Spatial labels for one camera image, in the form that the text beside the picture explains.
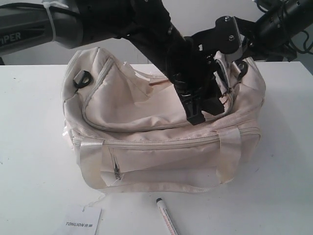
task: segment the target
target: white tabletop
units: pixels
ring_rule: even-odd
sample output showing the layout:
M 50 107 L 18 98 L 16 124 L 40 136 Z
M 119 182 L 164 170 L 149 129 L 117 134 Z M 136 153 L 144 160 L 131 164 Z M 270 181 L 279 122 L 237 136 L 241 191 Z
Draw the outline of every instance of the white tabletop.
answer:
M 103 209 L 97 234 L 167 234 L 158 197 L 182 235 L 313 234 L 313 77 L 299 62 L 258 66 L 268 87 L 263 138 L 235 180 L 202 194 L 109 194 L 95 205 Z M 1 235 L 51 235 L 68 205 L 102 195 L 84 183 L 62 137 L 65 69 L 0 67 Z

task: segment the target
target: bag handle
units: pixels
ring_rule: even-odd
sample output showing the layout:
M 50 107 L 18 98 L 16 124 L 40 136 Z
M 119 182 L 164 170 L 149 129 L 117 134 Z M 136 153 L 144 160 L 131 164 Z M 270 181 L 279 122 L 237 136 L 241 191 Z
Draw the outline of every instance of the bag handle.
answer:
M 217 176 L 220 184 L 230 182 L 236 173 L 241 157 L 241 135 L 237 127 L 217 131 L 220 137 L 220 156 L 217 164 Z M 102 192 L 208 192 L 211 188 L 201 188 L 179 183 L 134 183 L 121 186 L 107 186 L 101 177 L 101 165 L 104 140 L 84 138 L 80 151 L 80 167 L 87 185 Z

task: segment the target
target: white sticker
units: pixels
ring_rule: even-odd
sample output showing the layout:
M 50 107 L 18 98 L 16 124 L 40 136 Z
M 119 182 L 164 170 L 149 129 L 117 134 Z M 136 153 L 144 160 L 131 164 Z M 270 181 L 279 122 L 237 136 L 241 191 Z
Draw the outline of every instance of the white sticker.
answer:
M 101 208 L 72 205 L 60 228 L 53 235 L 95 235 Z

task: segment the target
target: white duffel bag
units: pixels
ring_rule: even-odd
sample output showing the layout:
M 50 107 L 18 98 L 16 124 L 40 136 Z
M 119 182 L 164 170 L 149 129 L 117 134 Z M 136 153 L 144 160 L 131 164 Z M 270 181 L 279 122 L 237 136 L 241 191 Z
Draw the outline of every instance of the white duffel bag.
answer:
M 251 58 L 240 80 L 238 67 L 224 58 L 215 56 L 229 86 L 216 74 L 225 112 L 203 113 L 206 122 L 192 126 L 161 72 L 136 71 L 102 48 L 78 51 L 62 101 L 86 183 L 103 192 L 205 192 L 230 182 L 260 139 L 266 86 Z

